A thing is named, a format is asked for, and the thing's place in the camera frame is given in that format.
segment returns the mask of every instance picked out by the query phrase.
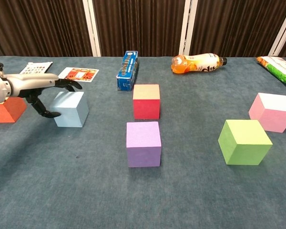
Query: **light blue cube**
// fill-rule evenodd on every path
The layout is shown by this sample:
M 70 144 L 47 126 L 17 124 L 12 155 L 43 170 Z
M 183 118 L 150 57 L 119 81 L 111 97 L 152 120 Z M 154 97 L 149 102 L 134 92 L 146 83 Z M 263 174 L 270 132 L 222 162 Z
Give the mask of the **light blue cube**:
M 58 127 L 83 127 L 89 113 L 84 92 L 59 92 L 50 110 L 61 113 L 54 118 Z

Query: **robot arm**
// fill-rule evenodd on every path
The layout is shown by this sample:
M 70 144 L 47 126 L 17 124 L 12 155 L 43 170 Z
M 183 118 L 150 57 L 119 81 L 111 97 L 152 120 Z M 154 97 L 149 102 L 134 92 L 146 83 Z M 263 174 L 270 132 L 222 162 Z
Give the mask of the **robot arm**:
M 6 97 L 26 98 L 35 110 L 42 116 L 54 118 L 60 116 L 58 112 L 47 111 L 40 99 L 42 91 L 50 87 L 65 88 L 74 92 L 74 87 L 82 89 L 82 86 L 73 80 L 59 79 L 51 73 L 44 74 L 3 74 L 3 64 L 0 63 L 0 103 Z

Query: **purple cube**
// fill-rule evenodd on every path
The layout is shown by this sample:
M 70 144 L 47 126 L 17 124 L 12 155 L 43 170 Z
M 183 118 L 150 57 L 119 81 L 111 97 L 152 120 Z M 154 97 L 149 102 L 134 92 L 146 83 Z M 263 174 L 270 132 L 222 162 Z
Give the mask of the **purple cube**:
M 128 167 L 160 166 L 161 139 L 158 122 L 127 123 Z

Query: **cube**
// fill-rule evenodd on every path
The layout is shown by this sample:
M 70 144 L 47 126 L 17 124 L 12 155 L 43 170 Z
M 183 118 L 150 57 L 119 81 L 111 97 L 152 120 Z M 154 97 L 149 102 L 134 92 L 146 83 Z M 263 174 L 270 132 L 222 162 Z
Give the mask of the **cube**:
M 27 108 L 22 98 L 9 97 L 0 103 L 0 123 L 15 123 Z
M 158 122 L 127 123 L 126 150 L 128 167 L 158 167 L 161 139 Z
M 61 113 L 54 118 L 58 127 L 83 127 L 89 113 L 84 92 L 59 92 L 50 110 Z
M 286 129 L 286 95 L 258 93 L 249 110 L 264 130 L 282 133 Z
M 272 146 L 258 120 L 226 120 L 218 143 L 227 165 L 259 165 Z
M 135 84 L 133 88 L 135 119 L 159 119 L 160 89 L 158 84 Z

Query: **orange juice bottle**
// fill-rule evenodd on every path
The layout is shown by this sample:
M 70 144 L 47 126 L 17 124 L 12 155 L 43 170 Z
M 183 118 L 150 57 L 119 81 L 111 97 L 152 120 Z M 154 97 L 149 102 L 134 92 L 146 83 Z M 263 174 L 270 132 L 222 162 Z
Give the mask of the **orange juice bottle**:
M 225 57 L 219 57 L 213 53 L 205 53 L 195 56 L 178 55 L 172 59 L 173 73 L 210 72 L 227 64 Z

